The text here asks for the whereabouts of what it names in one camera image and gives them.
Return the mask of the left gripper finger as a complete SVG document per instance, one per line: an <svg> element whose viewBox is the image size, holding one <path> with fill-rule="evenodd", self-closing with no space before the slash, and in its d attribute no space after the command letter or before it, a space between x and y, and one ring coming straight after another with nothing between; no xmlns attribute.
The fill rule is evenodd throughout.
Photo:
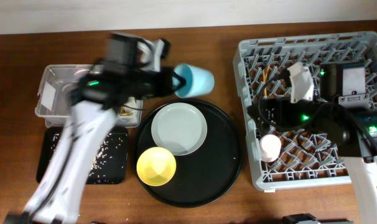
<svg viewBox="0 0 377 224"><path fill-rule="evenodd" d="M172 74L172 84L173 85L185 85L186 80L184 77L181 77L178 73L173 72Z"/></svg>
<svg viewBox="0 0 377 224"><path fill-rule="evenodd" d="M186 96L186 84L175 82L172 84L174 94L177 96Z"/></svg>

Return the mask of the blue plastic cup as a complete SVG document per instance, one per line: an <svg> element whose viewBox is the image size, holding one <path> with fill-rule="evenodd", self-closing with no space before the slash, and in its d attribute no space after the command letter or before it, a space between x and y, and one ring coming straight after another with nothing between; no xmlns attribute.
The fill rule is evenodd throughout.
<svg viewBox="0 0 377 224"><path fill-rule="evenodd" d="M179 64L174 68L175 74L184 78L186 84L175 91L179 98L190 98L209 94L215 86L212 72L189 64Z"/></svg>

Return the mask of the pink plastic cup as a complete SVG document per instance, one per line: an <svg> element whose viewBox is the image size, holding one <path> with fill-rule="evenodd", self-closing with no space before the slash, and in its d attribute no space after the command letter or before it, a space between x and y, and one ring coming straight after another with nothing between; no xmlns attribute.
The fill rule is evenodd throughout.
<svg viewBox="0 0 377 224"><path fill-rule="evenodd" d="M264 162L273 162L279 157L282 144L277 136L267 134L260 139L259 146L261 160Z"/></svg>

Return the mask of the gold snack wrapper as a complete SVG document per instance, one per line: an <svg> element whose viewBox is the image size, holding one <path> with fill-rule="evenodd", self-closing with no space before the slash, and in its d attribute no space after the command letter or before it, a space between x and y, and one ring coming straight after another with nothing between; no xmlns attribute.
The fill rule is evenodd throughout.
<svg viewBox="0 0 377 224"><path fill-rule="evenodd" d="M120 116L132 116L134 114L134 110L131 108L127 108L125 106L120 107L119 115Z"/></svg>

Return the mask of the wooden chopstick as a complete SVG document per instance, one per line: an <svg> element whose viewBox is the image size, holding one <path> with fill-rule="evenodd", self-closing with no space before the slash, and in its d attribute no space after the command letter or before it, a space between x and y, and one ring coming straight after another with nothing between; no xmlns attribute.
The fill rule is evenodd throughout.
<svg viewBox="0 0 377 224"><path fill-rule="evenodd" d="M263 81L265 83L265 88L264 88L264 97L266 98L268 96L267 94L267 82L268 82L268 73L270 71L270 66L268 65L264 70L263 70Z"/></svg>
<svg viewBox="0 0 377 224"><path fill-rule="evenodd" d="M267 77L268 77L268 70L269 70L269 67L265 67L263 69L263 82L264 82L264 90L263 90L263 94L264 94L264 97L266 98L267 97Z"/></svg>

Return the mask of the yellow bowl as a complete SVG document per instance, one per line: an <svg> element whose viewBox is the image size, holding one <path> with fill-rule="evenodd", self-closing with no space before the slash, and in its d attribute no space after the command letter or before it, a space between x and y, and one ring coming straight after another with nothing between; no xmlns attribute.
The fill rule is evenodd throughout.
<svg viewBox="0 0 377 224"><path fill-rule="evenodd" d="M168 183L173 178L176 168L174 155L162 147L152 147L145 150L136 163L136 172L139 179L153 187Z"/></svg>

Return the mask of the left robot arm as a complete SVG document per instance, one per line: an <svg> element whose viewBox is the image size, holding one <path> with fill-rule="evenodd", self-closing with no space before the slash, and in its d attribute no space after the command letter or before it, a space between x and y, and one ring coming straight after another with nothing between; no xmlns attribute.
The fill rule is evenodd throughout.
<svg viewBox="0 0 377 224"><path fill-rule="evenodd" d="M113 33L105 58L98 59L68 94L70 116L47 170L22 213L5 223L75 223L93 160L116 125L130 97L165 97L186 81L173 67L161 66L169 54L166 39Z"/></svg>

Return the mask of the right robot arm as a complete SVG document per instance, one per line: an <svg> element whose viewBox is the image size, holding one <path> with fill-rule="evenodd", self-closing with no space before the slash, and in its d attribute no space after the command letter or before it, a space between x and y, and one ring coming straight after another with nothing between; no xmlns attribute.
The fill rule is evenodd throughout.
<svg viewBox="0 0 377 224"><path fill-rule="evenodd" d="M279 132L325 133L343 157L362 222L377 223L377 110L369 108L365 65L323 63L319 74L317 100L310 71L298 62L265 84L284 80L290 97L266 99L260 90L247 112L261 127Z"/></svg>

